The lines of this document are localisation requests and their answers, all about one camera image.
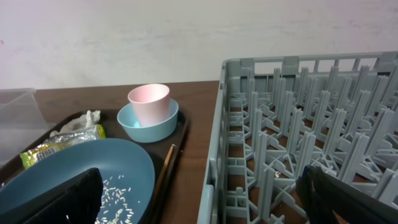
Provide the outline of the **white tissue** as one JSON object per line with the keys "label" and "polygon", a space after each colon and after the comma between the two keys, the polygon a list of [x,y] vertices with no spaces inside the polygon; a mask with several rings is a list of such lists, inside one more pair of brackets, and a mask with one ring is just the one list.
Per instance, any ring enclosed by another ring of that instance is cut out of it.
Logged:
{"label": "white tissue", "polygon": [[88,110],[85,114],[81,115],[79,118],[75,118],[69,121],[60,129],[60,131],[52,131],[50,133],[50,137],[94,126],[99,122],[100,116],[101,116],[100,110],[96,110],[94,112]]}

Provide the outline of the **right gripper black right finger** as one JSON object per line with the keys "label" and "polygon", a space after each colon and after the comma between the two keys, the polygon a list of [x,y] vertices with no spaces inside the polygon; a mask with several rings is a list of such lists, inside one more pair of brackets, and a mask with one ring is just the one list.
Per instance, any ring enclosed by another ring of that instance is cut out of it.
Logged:
{"label": "right gripper black right finger", "polygon": [[397,223],[397,210],[352,186],[324,173],[320,167],[305,166],[296,180],[296,193],[310,223]]}

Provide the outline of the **green snack wrapper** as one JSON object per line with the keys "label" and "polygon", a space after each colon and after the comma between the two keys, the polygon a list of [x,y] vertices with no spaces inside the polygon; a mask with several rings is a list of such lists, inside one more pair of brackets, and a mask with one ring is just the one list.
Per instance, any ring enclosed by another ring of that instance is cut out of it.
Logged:
{"label": "green snack wrapper", "polygon": [[55,135],[46,139],[42,144],[39,144],[33,149],[19,154],[24,169],[28,169],[38,163],[39,161],[55,154],[58,151],[72,147],[74,145],[105,139],[105,130],[101,124],[96,124],[87,128],[77,129],[70,133],[63,133]]}

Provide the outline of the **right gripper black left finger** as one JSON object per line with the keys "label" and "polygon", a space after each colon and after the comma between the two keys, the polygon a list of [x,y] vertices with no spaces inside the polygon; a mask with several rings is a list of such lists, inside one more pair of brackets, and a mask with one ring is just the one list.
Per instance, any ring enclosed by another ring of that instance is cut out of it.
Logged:
{"label": "right gripper black left finger", "polygon": [[94,223],[100,211],[103,180],[90,168],[51,189],[1,190],[1,223]]}

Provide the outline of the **dark blue plate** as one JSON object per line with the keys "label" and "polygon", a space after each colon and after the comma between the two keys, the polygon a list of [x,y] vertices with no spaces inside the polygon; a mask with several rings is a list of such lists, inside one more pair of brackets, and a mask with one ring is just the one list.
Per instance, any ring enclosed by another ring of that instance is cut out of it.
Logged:
{"label": "dark blue plate", "polygon": [[97,168],[108,188],[119,189],[121,201],[108,202],[101,214],[111,218],[119,208],[130,208],[131,223],[142,223],[152,197],[155,169],[149,154],[124,139],[83,142],[56,152],[23,170],[1,189],[1,213],[6,213],[59,184]]}

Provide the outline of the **wooden chopstick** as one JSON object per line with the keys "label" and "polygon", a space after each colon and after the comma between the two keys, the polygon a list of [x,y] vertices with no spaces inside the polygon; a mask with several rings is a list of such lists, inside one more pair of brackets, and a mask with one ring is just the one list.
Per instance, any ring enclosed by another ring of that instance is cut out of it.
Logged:
{"label": "wooden chopstick", "polygon": [[176,147],[176,145],[174,145],[174,144],[171,145],[171,147],[170,147],[170,149],[169,149],[169,151],[167,153],[167,156],[166,156],[166,158],[164,160],[162,169],[160,171],[159,178],[157,179],[157,183],[156,183],[155,188],[154,188],[153,201],[152,201],[152,205],[151,205],[151,208],[150,208],[150,212],[151,213],[153,213],[154,210],[155,210],[156,200],[157,200],[157,198],[159,196],[159,192],[160,192],[164,177],[165,177],[165,175],[167,173],[169,162],[170,162],[170,159],[172,157],[172,154],[174,153],[175,147]]}

